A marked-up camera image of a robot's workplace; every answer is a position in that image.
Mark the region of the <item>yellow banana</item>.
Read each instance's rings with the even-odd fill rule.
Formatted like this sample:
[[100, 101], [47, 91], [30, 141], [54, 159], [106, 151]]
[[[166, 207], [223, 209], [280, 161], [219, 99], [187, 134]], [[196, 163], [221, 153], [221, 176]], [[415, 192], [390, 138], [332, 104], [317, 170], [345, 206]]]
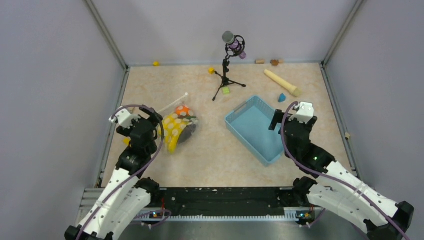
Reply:
[[167, 151], [172, 154], [177, 148], [177, 142], [181, 132], [190, 121], [186, 118], [179, 118], [176, 113], [172, 113], [166, 116], [162, 122], [164, 131], [160, 131], [160, 133], [162, 136], [164, 136], [164, 142], [167, 147]]

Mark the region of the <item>clear dotted zip bag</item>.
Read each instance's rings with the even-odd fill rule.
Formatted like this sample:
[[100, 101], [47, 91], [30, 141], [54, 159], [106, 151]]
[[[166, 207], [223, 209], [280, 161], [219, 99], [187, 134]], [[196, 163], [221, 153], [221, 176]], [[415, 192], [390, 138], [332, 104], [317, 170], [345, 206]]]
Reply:
[[164, 147], [173, 154], [185, 142], [194, 136], [199, 126], [199, 115], [188, 104], [189, 93], [184, 93], [177, 100], [159, 110], [162, 116], [163, 130], [158, 126], [158, 134], [164, 137]]

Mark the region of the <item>orange fruit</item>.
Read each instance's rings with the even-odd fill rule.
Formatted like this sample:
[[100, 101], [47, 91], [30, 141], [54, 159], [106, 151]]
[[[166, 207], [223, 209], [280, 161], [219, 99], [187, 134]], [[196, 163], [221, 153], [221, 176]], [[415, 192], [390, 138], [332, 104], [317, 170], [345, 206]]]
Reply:
[[180, 105], [176, 107], [175, 113], [179, 117], [193, 117], [195, 115], [192, 109], [189, 108], [187, 105]]

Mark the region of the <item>blue plastic basket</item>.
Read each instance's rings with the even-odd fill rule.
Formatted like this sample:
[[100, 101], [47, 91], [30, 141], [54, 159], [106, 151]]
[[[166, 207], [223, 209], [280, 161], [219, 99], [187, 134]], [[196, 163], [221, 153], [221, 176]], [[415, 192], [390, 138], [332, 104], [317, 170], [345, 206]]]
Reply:
[[284, 155], [280, 134], [269, 130], [275, 109], [258, 95], [243, 101], [224, 117], [227, 129], [268, 167]]

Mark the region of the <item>purple eggplant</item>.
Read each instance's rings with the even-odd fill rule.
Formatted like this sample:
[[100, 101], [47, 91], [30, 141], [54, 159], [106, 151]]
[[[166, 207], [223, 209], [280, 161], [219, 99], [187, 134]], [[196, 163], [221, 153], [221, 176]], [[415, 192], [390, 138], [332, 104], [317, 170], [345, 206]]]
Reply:
[[198, 122], [190, 121], [188, 125], [186, 125], [185, 128], [182, 130], [178, 138], [177, 144], [179, 145], [189, 140], [194, 135], [197, 128], [198, 128]]

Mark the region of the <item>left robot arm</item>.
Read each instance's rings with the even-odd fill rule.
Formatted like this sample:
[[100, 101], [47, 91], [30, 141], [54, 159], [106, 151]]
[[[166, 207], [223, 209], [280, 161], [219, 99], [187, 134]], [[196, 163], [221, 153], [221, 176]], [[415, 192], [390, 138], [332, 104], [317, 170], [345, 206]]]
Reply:
[[145, 207], [160, 202], [159, 184], [142, 175], [158, 156], [165, 138], [163, 117], [153, 108], [138, 105], [148, 114], [144, 118], [119, 107], [110, 117], [118, 125], [118, 134], [130, 139], [129, 146], [119, 156], [112, 176], [94, 206], [77, 226], [69, 226], [67, 240], [117, 240], [137, 214]]

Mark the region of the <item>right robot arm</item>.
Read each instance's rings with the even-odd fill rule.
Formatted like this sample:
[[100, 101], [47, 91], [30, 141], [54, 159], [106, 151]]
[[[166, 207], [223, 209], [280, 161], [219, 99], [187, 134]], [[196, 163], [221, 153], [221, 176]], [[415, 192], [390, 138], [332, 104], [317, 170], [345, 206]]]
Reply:
[[414, 207], [396, 202], [350, 173], [328, 151], [313, 144], [310, 133], [317, 121], [301, 121], [299, 113], [277, 109], [269, 130], [280, 124], [285, 155], [308, 176], [293, 183], [293, 200], [299, 206], [315, 205], [348, 221], [368, 240], [407, 240]]

